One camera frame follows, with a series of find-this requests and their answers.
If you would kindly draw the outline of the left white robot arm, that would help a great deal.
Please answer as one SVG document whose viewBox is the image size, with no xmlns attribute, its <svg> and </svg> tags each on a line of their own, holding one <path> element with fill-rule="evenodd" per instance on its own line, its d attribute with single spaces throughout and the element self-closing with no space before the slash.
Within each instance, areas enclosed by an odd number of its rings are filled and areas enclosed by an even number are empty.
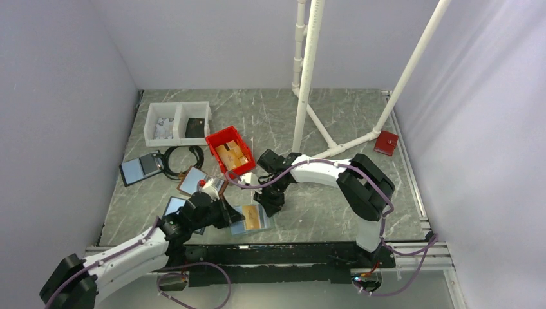
<svg viewBox="0 0 546 309">
<path fill-rule="evenodd" d="M 134 238 L 98 254 L 66 256 L 41 288 L 46 308 L 94 308 L 108 296 L 154 270 L 179 269 L 186 241 L 208 226 L 230 227 L 245 219 L 223 197 L 196 192 L 172 212 L 156 218 Z"/>
</svg>

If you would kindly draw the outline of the orange credit card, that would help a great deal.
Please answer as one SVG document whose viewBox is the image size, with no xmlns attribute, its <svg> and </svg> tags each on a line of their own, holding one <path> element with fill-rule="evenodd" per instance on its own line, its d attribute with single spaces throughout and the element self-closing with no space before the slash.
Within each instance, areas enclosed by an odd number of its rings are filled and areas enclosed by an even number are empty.
<svg viewBox="0 0 546 309">
<path fill-rule="evenodd" d="M 259 206 L 243 205 L 241 209 L 245 217 L 243 222 L 245 230 L 259 230 L 261 228 Z"/>
</svg>

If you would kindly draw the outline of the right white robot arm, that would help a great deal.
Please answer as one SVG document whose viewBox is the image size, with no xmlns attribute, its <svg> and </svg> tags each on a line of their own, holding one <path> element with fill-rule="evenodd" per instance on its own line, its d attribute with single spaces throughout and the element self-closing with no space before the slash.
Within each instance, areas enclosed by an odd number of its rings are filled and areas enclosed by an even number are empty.
<svg viewBox="0 0 546 309">
<path fill-rule="evenodd" d="M 352 159 L 327 160 L 301 153 L 286 157 L 266 150 L 258 165 L 269 177 L 260 180 L 254 200 L 264 207 L 266 215 L 278 213 L 285 204 L 285 191 L 295 183 L 315 183 L 341 190 L 351 210 L 359 218 L 355 260 L 370 267 L 379 260 L 383 216 L 390 210 L 394 183 L 365 154 Z"/>
</svg>

